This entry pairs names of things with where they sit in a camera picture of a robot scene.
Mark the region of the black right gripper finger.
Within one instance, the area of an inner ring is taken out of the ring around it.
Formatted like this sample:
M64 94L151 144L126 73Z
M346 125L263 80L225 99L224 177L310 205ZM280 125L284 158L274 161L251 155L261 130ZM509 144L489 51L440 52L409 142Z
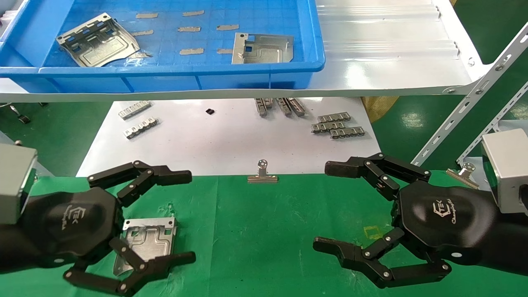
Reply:
M398 158L377 153L369 157L351 157L346 162L329 160L325 163L325 175L352 179L362 177L385 199L394 201L398 200L400 186L391 177L411 184L428 182L431 173Z
M380 289L439 282L450 272L445 261L428 259L424 264L388 268L380 259L401 243L405 232L394 228L366 248L330 238L315 237L317 252L334 255L344 269L360 272Z

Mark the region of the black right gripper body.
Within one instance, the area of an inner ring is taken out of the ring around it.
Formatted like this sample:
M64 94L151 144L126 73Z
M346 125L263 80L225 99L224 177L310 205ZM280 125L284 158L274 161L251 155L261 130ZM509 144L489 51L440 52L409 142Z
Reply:
M417 181L400 190L391 215L392 225L404 232L402 245L419 259L489 263L490 235L500 211L486 191Z

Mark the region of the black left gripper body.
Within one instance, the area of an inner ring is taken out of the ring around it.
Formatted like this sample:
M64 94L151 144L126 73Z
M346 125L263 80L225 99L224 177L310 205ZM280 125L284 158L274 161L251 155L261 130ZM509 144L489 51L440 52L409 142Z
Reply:
M35 248L30 259L39 268L97 263L112 251L123 222L119 201L98 187L30 197L23 212L23 231Z

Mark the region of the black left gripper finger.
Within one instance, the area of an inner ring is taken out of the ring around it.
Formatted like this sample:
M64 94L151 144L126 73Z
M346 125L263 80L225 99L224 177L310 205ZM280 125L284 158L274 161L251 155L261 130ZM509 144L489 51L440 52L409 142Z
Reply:
M166 165L151 166L141 160L134 160L87 177L91 188L108 189L128 182L117 193L117 200L123 207L129 207L155 185L171 186L189 184L192 173L189 170L172 171Z
M64 273L64 280L78 288L132 297L147 283L168 277L173 267L196 261L194 252L170 254L144 261L120 238L111 239L109 246L132 266L133 271L127 278L119 280L88 273L87 263L80 261Z

